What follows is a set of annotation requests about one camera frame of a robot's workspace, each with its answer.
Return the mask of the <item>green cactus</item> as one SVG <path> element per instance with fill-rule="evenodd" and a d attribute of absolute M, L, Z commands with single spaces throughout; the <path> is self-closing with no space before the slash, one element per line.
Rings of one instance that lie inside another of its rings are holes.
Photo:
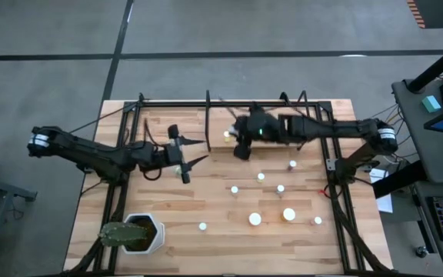
<path fill-rule="evenodd" d="M 131 245 L 147 238 L 147 229 L 130 222 L 109 222 L 98 234 L 104 246 Z"/>

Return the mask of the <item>black stand beam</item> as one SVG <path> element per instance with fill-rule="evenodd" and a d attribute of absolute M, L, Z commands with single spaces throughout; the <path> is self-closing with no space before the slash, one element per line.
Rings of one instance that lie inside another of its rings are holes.
<path fill-rule="evenodd" d="M 372 184 L 375 198 L 379 199 L 418 181 L 426 181 L 427 175 L 420 160 Z"/>

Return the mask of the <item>white paper sheet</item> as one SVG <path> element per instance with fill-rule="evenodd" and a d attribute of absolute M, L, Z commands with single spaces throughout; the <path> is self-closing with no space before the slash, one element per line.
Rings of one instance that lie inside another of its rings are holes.
<path fill-rule="evenodd" d="M 388 175 L 388 171 L 384 169 L 372 169 L 369 172 L 369 178 L 371 179 L 372 184 L 384 179 L 385 177 L 388 177 Z M 390 194 L 376 199 L 376 203 L 378 206 L 378 211 L 391 214 L 393 213 L 393 205 Z"/>

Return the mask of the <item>orange-striped dark floor mat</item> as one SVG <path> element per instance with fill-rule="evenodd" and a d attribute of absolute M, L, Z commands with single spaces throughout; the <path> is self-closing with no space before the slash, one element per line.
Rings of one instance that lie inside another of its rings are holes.
<path fill-rule="evenodd" d="M 406 0 L 419 28 L 443 28 L 443 0 Z"/>

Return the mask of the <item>white hexagonal planter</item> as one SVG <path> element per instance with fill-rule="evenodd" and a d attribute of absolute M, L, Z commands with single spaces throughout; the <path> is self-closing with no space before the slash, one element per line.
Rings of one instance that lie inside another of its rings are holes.
<path fill-rule="evenodd" d="M 151 213 L 129 214 L 124 222 L 134 223 L 147 229 L 145 239 L 131 245 L 123 245 L 123 251 L 128 255 L 151 255 L 165 243 L 165 225 L 154 218 Z"/>

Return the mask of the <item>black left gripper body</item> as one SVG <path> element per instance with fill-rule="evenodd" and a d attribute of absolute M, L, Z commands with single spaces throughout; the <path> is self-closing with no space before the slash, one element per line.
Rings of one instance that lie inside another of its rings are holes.
<path fill-rule="evenodd" d="M 168 127 L 169 143 L 165 146 L 165 153 L 169 165 L 179 165 L 182 169 L 182 182 L 188 184 L 190 182 L 190 175 L 188 172 L 184 172 L 184 164 L 186 163 L 182 146 L 178 144 L 179 130 L 177 125 L 170 125 Z"/>

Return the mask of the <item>black table frame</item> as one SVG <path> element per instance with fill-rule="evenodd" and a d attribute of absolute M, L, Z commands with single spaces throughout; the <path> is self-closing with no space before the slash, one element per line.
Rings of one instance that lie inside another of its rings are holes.
<path fill-rule="evenodd" d="M 120 102 L 102 107 L 96 139 L 111 145 L 118 141 L 121 120 L 149 124 L 155 141 L 166 142 L 167 129 L 177 125 L 180 133 L 205 141 L 205 101 L 146 100 L 139 112 L 120 113 Z M 109 190 L 96 175 L 84 181 L 65 265 L 60 277 L 178 277 L 180 275 L 341 275 L 348 272 L 372 274 L 372 267 L 334 218 L 329 197 L 325 160 L 350 155 L 361 146 L 359 139 L 316 139 L 303 146 L 252 150 L 242 161 L 231 149 L 212 149 L 200 143 L 185 148 L 187 159 L 207 155 L 192 169 L 184 184 L 173 169 L 143 175 L 131 174 L 126 190 Z M 288 163 L 295 160 L 294 170 Z M 265 174 L 257 182 L 258 173 Z M 231 187 L 238 187 L 238 195 Z M 282 197 L 278 185 L 285 187 Z M 120 196 L 125 213 L 151 213 L 165 225 L 165 243 L 151 255 L 128 255 L 120 248 L 106 248 L 100 261 L 84 270 L 77 264 L 92 247 L 105 213 L 113 213 Z M 296 212 L 286 222 L 281 213 Z M 258 226 L 248 216 L 262 217 Z M 312 225 L 319 216 L 321 225 Z M 200 222 L 207 229 L 198 228 Z"/>

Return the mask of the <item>grey side desk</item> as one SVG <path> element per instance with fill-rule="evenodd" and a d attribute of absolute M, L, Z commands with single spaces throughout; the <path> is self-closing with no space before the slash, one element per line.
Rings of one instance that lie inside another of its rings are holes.
<path fill-rule="evenodd" d="M 391 85 L 426 174 L 426 179 L 417 181 L 414 187 L 421 207 L 425 211 L 428 226 L 431 228 L 432 239 L 443 262 L 443 240 L 441 240 L 433 209 L 428 201 L 430 197 L 443 196 L 443 132 L 424 128 L 425 123 L 442 115 L 443 111 L 429 113 L 421 103 L 422 99 L 428 95 L 439 98 L 441 96 L 439 86 L 439 82 L 432 82 L 425 86 L 422 94 L 413 94 L 407 90 L 404 82 L 395 82 Z"/>

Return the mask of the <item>wooden shelf board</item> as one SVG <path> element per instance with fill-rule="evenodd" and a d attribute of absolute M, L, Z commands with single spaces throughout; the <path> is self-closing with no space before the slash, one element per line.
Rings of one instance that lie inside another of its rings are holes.
<path fill-rule="evenodd" d="M 241 110 L 232 108 L 236 116 L 249 115 L 249 112 L 243 112 Z M 291 108 L 274 108 L 270 109 L 267 113 L 278 117 L 278 115 L 300 115 Z M 209 111 L 209 128 L 208 139 L 212 149 L 231 149 L 233 150 L 237 145 L 236 138 L 230 136 L 226 138 L 225 133 L 228 131 L 231 125 L 235 124 L 235 117 L 226 108 L 210 108 Z M 284 148 L 286 145 L 276 144 L 274 142 L 253 142 L 251 148 L 256 149 L 279 149 Z"/>

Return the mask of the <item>teal box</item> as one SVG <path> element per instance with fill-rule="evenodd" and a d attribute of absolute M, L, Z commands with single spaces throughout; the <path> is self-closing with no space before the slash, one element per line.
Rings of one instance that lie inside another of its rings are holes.
<path fill-rule="evenodd" d="M 422 99 L 422 104 L 428 113 L 438 112 L 441 110 L 441 105 L 433 95 L 426 96 Z"/>

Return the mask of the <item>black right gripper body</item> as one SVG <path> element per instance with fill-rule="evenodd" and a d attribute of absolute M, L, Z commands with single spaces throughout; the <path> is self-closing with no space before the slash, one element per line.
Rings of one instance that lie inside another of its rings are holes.
<path fill-rule="evenodd" d="M 231 126 L 231 135 L 237 145 L 233 154 L 241 160 L 249 160 L 253 141 L 281 142 L 280 123 L 260 105 L 251 105 L 249 115 L 238 115 Z"/>

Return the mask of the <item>black diagonal pole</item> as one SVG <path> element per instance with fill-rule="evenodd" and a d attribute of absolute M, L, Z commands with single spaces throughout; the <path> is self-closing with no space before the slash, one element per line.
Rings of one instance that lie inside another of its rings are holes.
<path fill-rule="evenodd" d="M 421 94 L 422 89 L 435 78 L 443 73 L 443 56 L 440 57 L 434 64 L 423 71 L 418 77 L 406 83 L 409 92 L 414 94 Z"/>

